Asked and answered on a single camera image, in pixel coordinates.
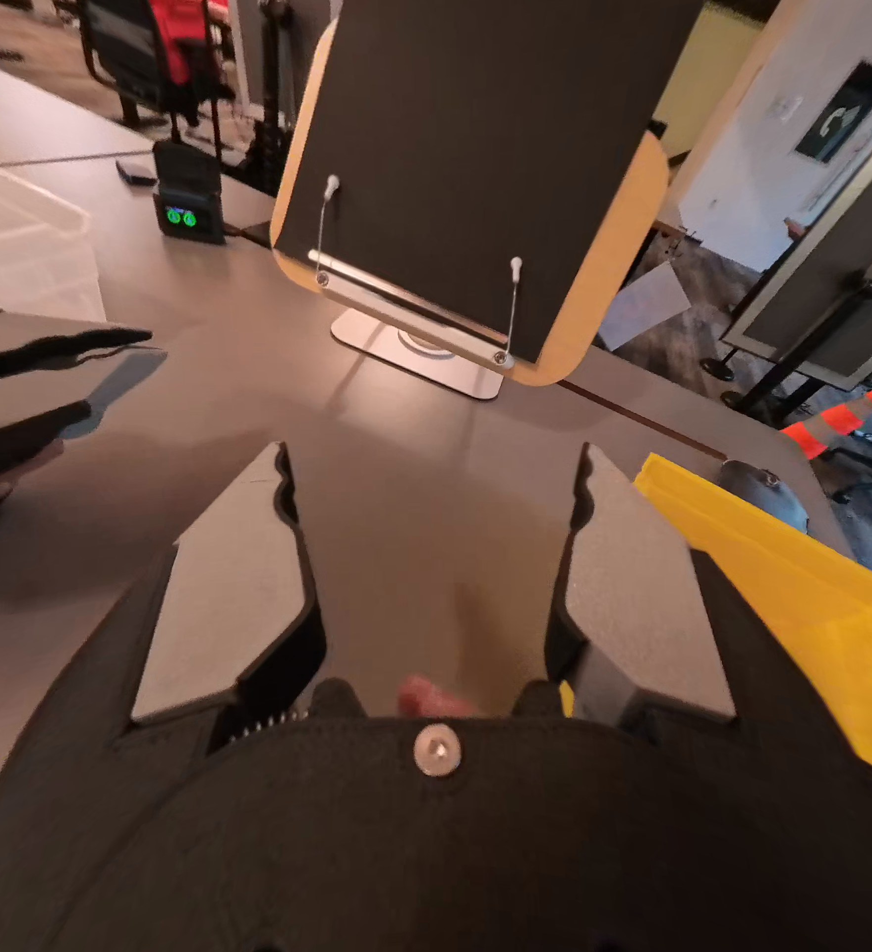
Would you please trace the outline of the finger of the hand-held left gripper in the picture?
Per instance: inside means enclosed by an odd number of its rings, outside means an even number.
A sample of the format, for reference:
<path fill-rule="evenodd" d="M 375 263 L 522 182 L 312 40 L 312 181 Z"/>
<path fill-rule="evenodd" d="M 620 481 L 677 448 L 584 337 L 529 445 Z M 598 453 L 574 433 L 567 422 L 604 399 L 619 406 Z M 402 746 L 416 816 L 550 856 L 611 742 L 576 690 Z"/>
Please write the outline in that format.
<path fill-rule="evenodd" d="M 17 482 L 62 455 L 68 442 L 91 435 L 120 398 L 142 384 L 167 358 L 159 349 L 127 349 L 82 400 L 0 428 L 0 501 Z"/>
<path fill-rule="evenodd" d="M 0 308 L 0 380 L 37 370 L 68 370 L 143 346 L 153 333 Z"/>

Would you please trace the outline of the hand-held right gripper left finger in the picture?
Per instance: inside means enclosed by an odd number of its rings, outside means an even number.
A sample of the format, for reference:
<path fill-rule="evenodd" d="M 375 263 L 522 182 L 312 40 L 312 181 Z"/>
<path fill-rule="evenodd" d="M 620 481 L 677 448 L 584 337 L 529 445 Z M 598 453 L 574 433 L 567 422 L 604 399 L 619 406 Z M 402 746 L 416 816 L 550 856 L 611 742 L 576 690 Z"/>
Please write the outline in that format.
<path fill-rule="evenodd" d="M 299 719 L 326 633 L 285 443 L 264 446 L 180 535 L 156 598 L 135 727 L 209 713 L 216 747 Z"/>

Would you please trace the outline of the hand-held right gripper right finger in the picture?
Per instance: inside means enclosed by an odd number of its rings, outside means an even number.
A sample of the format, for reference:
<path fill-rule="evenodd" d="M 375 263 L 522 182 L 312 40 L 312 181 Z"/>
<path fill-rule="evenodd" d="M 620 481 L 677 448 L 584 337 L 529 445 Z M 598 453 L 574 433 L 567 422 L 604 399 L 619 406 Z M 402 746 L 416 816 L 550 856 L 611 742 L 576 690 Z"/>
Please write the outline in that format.
<path fill-rule="evenodd" d="M 586 444 L 545 634 L 570 717 L 631 727 L 650 709 L 728 723 L 736 707 L 685 538 Z"/>

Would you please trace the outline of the yellow plastic bin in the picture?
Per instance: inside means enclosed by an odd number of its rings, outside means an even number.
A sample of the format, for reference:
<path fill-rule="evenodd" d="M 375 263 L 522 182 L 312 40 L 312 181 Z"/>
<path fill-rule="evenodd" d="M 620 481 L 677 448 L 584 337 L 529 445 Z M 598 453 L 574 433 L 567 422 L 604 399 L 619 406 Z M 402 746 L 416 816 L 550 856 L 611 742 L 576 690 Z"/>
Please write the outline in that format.
<path fill-rule="evenodd" d="M 872 766 L 872 572 L 656 454 L 634 484 L 715 561 Z"/>

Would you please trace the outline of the clear plastic bin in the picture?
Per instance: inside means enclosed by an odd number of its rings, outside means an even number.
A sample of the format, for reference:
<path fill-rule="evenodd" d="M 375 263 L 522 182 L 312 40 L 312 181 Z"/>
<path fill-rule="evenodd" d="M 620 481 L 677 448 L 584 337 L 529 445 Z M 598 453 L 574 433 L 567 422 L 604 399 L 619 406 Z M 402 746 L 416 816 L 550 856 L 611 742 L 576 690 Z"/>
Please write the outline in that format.
<path fill-rule="evenodd" d="M 0 169 L 0 308 L 106 323 L 92 220 Z"/>

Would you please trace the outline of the grey rounded device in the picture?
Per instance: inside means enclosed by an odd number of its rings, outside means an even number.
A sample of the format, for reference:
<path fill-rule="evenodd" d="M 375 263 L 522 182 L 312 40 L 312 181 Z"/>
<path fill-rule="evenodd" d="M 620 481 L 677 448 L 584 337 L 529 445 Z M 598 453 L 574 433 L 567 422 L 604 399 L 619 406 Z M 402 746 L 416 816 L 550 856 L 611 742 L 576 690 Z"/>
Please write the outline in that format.
<path fill-rule="evenodd" d="M 809 533 L 809 515 L 797 494 L 769 470 L 748 463 L 727 460 L 717 473 L 715 484 L 745 503 L 783 522 Z"/>

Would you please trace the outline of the black charger with green lights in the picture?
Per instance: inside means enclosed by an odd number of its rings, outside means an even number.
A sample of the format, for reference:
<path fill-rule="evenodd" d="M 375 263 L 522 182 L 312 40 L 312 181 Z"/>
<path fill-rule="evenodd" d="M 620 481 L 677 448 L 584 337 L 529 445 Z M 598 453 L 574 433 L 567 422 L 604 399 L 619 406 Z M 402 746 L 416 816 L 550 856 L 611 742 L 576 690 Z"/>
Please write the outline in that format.
<path fill-rule="evenodd" d="M 160 231 L 200 244 L 227 243 L 222 175 L 215 157 L 171 139 L 153 144 L 152 197 Z"/>

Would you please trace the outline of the orange striped barrier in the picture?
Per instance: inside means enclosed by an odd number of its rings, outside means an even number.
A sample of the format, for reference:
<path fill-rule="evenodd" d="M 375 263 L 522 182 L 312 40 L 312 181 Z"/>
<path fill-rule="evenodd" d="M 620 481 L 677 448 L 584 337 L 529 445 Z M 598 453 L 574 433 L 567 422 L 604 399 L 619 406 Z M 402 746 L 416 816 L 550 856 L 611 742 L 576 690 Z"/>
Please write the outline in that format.
<path fill-rule="evenodd" d="M 839 438 L 858 432 L 871 417 L 872 390 L 803 421 L 794 422 L 780 433 L 796 445 L 807 459 L 813 460 L 833 447 Z"/>

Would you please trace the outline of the black chair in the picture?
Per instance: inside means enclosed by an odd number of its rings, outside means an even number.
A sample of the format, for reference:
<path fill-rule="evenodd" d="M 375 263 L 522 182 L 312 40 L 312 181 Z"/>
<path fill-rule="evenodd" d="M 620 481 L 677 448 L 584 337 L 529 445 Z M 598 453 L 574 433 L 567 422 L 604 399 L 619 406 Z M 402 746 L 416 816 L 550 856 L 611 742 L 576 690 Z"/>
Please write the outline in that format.
<path fill-rule="evenodd" d="M 101 86 L 120 99 L 122 120 L 135 127 L 139 110 L 167 117 L 172 135 L 183 121 L 196 127 L 202 107 L 232 103 L 236 92 L 225 67 L 228 46 L 226 3 L 204 2 L 205 47 L 203 67 L 184 87 L 168 78 L 165 51 L 148 1 L 81 1 L 77 3 L 80 38 L 86 68 Z"/>

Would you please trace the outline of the white paper sheet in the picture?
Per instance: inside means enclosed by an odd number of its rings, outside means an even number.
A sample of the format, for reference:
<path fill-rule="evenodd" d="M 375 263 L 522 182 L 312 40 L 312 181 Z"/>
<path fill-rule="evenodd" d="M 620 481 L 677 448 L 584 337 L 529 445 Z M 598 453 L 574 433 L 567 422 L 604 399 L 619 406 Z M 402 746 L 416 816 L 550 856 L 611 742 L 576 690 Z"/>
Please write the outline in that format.
<path fill-rule="evenodd" d="M 690 306 L 677 272 L 666 259 L 618 292 L 600 323 L 596 339 L 606 351 L 617 351 Z"/>

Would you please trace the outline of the red jacket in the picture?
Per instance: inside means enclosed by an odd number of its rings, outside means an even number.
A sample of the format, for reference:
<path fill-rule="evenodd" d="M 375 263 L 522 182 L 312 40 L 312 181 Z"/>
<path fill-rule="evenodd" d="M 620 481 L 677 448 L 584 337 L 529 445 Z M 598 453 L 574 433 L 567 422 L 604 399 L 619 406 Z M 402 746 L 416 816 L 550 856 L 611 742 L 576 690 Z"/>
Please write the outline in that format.
<path fill-rule="evenodd" d="M 165 51 L 172 86 L 184 87 L 198 77 L 206 53 L 204 2 L 149 1 Z"/>

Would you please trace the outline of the grey partition panel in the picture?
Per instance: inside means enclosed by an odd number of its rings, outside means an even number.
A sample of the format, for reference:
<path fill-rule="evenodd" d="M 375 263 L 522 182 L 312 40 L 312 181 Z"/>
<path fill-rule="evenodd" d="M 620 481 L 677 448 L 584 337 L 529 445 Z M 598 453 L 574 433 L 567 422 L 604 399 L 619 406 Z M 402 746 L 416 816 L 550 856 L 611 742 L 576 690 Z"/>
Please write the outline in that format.
<path fill-rule="evenodd" d="M 774 369 L 754 388 L 791 373 L 849 390 L 872 374 L 872 151 L 804 235 L 735 309 L 729 351 L 701 369 L 721 382 L 745 352 Z"/>

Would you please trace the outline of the wooden-edged black display stand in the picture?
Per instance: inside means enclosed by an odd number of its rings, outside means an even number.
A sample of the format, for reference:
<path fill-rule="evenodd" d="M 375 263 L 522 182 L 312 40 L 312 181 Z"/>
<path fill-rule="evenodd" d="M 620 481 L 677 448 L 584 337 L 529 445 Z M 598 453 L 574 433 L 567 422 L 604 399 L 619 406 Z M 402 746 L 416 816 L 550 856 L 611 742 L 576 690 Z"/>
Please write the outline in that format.
<path fill-rule="evenodd" d="M 344 2 L 270 237 L 334 339 L 476 400 L 581 363 L 668 187 L 694 1 Z"/>

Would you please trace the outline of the black phone wall sign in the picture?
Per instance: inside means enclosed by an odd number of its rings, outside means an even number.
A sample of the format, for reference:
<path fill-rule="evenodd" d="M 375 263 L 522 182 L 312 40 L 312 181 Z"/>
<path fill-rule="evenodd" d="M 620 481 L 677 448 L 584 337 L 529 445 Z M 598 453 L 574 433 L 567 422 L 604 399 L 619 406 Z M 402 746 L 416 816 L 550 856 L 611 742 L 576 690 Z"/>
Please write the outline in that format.
<path fill-rule="evenodd" d="M 794 152 L 828 165 L 872 112 L 872 63 L 861 61 L 817 115 Z"/>

